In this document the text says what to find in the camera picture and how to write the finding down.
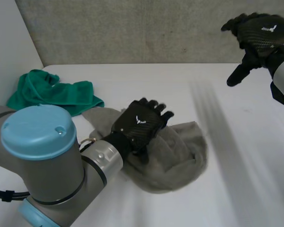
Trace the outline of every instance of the white table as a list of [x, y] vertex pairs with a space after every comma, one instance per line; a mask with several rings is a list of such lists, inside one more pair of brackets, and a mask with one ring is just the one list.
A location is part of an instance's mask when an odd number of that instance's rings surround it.
[[[61, 82], [88, 80], [106, 107], [146, 97], [166, 103], [169, 125], [197, 121], [209, 145], [208, 167], [189, 186], [161, 195], [119, 174], [74, 227], [284, 227], [284, 106], [272, 99], [266, 70], [227, 87], [236, 64], [53, 65]], [[73, 118], [79, 140], [92, 126]], [[25, 190], [0, 168], [0, 189]], [[19, 202], [0, 201], [0, 227], [29, 226]]]

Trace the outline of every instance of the robot finger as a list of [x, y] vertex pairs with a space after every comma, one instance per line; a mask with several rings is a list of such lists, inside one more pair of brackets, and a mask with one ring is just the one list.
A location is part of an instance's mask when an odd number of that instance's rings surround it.
[[159, 103], [156, 100], [151, 100], [149, 101], [149, 103], [147, 104], [147, 106], [151, 109], [155, 108]]
[[147, 101], [146, 98], [142, 98], [142, 99], [140, 99], [139, 103], [142, 104], [142, 105], [146, 105], [146, 104], [148, 104], [148, 101]]
[[158, 111], [158, 113], [161, 113], [165, 108], [166, 108], [166, 105], [164, 103], [161, 103], [156, 107], [155, 110]]

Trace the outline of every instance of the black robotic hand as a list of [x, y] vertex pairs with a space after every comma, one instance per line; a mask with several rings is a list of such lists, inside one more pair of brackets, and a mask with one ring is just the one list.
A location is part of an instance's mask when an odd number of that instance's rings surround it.
[[[239, 84], [252, 69], [268, 68], [271, 76], [284, 61], [284, 18], [278, 15], [241, 14], [221, 28], [231, 31], [245, 50], [245, 56], [227, 79], [228, 86]], [[284, 95], [271, 83], [273, 98], [284, 104]]]
[[166, 108], [155, 100], [133, 101], [112, 126], [112, 132], [118, 132], [130, 141], [133, 153], [146, 156], [146, 145], [163, 129], [167, 121], [174, 116], [171, 111], [161, 112]]

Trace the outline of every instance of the black cable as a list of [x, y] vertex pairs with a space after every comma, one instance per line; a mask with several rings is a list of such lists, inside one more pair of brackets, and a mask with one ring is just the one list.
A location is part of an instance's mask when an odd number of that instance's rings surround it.
[[21, 201], [21, 200], [24, 200], [29, 195], [30, 195], [29, 192], [16, 192], [15, 193], [15, 191], [9, 191], [9, 190], [6, 190], [5, 192], [0, 191], [0, 199], [3, 202], [11, 202], [12, 200]]

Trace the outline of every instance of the gray wall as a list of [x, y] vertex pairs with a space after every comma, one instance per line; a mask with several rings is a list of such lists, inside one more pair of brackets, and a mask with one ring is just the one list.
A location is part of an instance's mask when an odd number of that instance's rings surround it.
[[220, 27], [284, 0], [16, 0], [43, 64], [240, 62]]

